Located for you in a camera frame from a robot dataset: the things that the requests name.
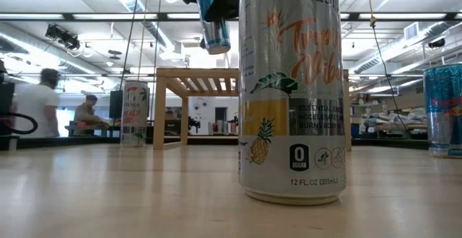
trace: wooden frame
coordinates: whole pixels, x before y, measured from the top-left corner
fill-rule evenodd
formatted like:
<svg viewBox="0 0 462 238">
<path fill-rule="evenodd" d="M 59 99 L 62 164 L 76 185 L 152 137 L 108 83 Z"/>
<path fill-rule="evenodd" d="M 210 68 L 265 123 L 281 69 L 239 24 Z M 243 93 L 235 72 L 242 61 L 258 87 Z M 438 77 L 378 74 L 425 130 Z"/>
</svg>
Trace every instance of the wooden frame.
<svg viewBox="0 0 462 238">
<path fill-rule="evenodd" d="M 237 97 L 237 87 L 231 88 L 234 79 L 237 86 L 239 69 L 166 69 L 156 71 L 156 96 L 154 117 L 154 150 L 163 150 L 188 143 L 189 97 Z M 181 134 L 178 145 L 164 145 L 165 94 L 169 89 L 181 97 Z"/>
</svg>

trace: person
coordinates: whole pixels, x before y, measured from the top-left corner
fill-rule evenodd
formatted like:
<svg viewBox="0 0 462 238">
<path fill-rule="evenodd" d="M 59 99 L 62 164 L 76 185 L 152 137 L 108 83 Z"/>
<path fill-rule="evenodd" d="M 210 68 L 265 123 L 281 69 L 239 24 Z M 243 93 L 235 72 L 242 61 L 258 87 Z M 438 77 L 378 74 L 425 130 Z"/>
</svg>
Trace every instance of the person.
<svg viewBox="0 0 462 238">
<path fill-rule="evenodd" d="M 93 107 L 96 105 L 97 101 L 98 98 L 95 95 L 89 94 L 85 97 L 85 102 L 76 108 L 74 122 L 77 123 L 77 127 L 74 130 L 74 135 L 92 134 L 93 130 L 79 129 L 79 125 L 105 124 L 102 118 L 95 115 L 95 109 Z"/>
<path fill-rule="evenodd" d="M 54 69 L 43 69 L 40 72 L 39 84 L 22 84 L 13 98 L 13 111 L 29 115 L 37 121 L 38 128 L 21 138 L 53 138 L 59 137 L 56 108 L 59 106 L 59 95 L 54 91 L 59 82 L 59 72 Z M 14 128 L 28 131 L 32 123 L 24 118 L 16 118 Z"/>
</svg>

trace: man in white shirt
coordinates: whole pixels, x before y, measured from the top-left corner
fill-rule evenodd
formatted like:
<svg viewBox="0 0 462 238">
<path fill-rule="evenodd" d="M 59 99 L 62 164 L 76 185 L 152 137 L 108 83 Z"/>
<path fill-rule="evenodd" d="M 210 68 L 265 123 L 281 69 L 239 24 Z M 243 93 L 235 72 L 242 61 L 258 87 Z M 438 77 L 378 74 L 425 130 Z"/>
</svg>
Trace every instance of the man in white shirt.
<svg viewBox="0 0 462 238">
<path fill-rule="evenodd" d="M 59 72 L 54 69 L 43 69 L 40 73 L 40 83 L 29 84 L 19 90 L 13 99 L 16 113 L 29 115 L 37 121 L 35 132 L 23 135 L 21 138 L 58 137 L 58 119 L 56 108 L 59 106 L 59 96 L 54 89 L 58 86 Z M 27 131 L 32 123 L 24 118 L 16 118 L 15 129 Z"/>
</svg>

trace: pineapple illustration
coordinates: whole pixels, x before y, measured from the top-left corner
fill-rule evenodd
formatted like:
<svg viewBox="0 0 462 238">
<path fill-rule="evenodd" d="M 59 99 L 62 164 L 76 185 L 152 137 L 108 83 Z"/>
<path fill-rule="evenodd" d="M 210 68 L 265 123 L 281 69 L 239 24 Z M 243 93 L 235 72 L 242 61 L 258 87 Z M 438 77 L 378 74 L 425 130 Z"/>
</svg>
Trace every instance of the pineapple illustration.
<svg viewBox="0 0 462 238">
<path fill-rule="evenodd" d="M 255 162 L 256 164 L 263 164 L 268 156 L 269 144 L 273 136 L 273 121 L 263 118 L 260 125 L 260 131 L 258 132 L 257 138 L 253 141 L 250 150 L 247 151 L 247 159 L 250 163 Z"/>
</svg>

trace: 0 sugar logo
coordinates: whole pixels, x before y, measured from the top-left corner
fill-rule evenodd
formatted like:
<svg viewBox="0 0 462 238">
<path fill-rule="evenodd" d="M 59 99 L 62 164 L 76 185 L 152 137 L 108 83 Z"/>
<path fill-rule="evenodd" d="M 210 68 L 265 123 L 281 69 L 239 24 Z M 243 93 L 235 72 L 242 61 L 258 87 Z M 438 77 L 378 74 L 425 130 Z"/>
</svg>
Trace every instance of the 0 sugar logo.
<svg viewBox="0 0 462 238">
<path fill-rule="evenodd" d="M 305 171 L 310 168 L 309 148 L 304 144 L 290 146 L 290 168 L 294 171 Z"/>
</svg>

